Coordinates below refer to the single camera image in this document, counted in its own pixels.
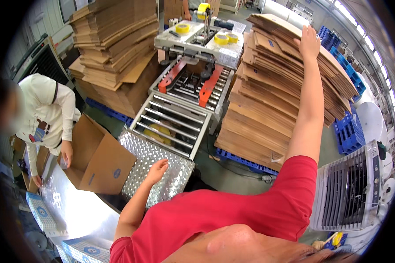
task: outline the factory floor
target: factory floor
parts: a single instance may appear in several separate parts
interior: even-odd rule
[[[246,31],[251,29],[251,23],[246,21],[246,18],[252,14],[257,13],[256,9],[241,8],[237,15],[232,12],[220,10],[218,17],[224,20],[232,19],[240,23],[246,24]],[[88,114],[95,121],[105,126],[114,137],[118,137],[121,133],[124,123],[106,116],[100,110],[86,106],[84,113]],[[214,187],[218,191],[235,193],[235,194],[260,194],[271,187],[272,182],[265,182],[260,179],[261,174],[249,171],[248,167],[237,162],[227,160],[218,162],[212,158],[215,154],[214,141],[216,137],[213,135],[206,135],[199,147],[195,156],[196,167],[201,171],[202,180]],[[321,151],[319,158],[319,167],[338,160],[342,156],[338,154],[337,142],[333,128],[323,128]],[[300,242],[310,245],[316,239],[325,240],[327,232],[324,231],[306,231],[300,238]]]

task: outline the metal table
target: metal table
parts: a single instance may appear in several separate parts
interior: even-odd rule
[[[62,240],[87,236],[87,240],[110,249],[120,214],[93,192],[77,190],[50,155],[44,168],[42,198],[58,228],[68,236],[52,237],[55,245]]]

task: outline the yellow object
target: yellow object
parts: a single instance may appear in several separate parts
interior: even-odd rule
[[[208,3],[200,3],[198,7],[198,12],[205,13],[207,8],[211,8],[211,6]],[[204,15],[198,15],[198,19],[205,19]]]
[[[224,34],[216,34],[214,37],[214,41],[218,45],[226,45],[228,44],[228,37]]]
[[[226,36],[228,38],[228,42],[230,42],[230,43],[237,43],[238,42],[238,36],[236,34],[228,33]]]
[[[160,131],[160,132],[162,132],[162,133],[164,133],[164,134],[166,134],[166,135],[168,135],[168,136],[171,136],[170,131],[167,128],[161,127],[161,126],[159,126],[158,124],[155,124],[155,123],[153,123],[153,124],[151,124],[149,126],[154,128],[154,129],[156,129],[156,130],[158,130],[158,131]],[[158,134],[156,134],[153,131],[150,131],[148,129],[145,129],[144,134],[148,135],[149,137],[154,138],[155,140],[157,140],[157,141],[159,141],[159,142],[161,142],[163,144],[167,144],[167,145],[171,144],[171,140],[170,139],[167,139],[164,136],[160,136],[160,135],[158,135]]]
[[[190,26],[188,24],[177,24],[176,32],[179,34],[189,33]]]
[[[332,245],[333,246],[337,246],[340,242],[341,242],[341,239],[342,239],[342,232],[339,232],[333,239],[332,239]]]

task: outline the man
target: man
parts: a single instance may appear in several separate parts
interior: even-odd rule
[[[74,92],[39,73],[27,76],[19,84],[3,82],[0,130],[26,142],[31,176],[40,187],[37,145],[47,147],[52,155],[61,152],[68,167],[72,162],[72,128],[81,115],[75,107]]]
[[[201,3],[205,1],[202,0],[183,0],[183,11],[184,11],[184,19],[194,22],[201,22],[200,19],[197,18],[197,15],[194,13],[195,10],[199,7]]]
[[[110,263],[321,262],[336,256],[297,243],[309,225],[316,192],[324,101],[317,62],[321,40],[304,26],[295,42],[304,61],[300,109],[272,188],[254,196],[180,193],[143,217],[152,186],[169,167],[167,159],[160,160],[120,214]]]

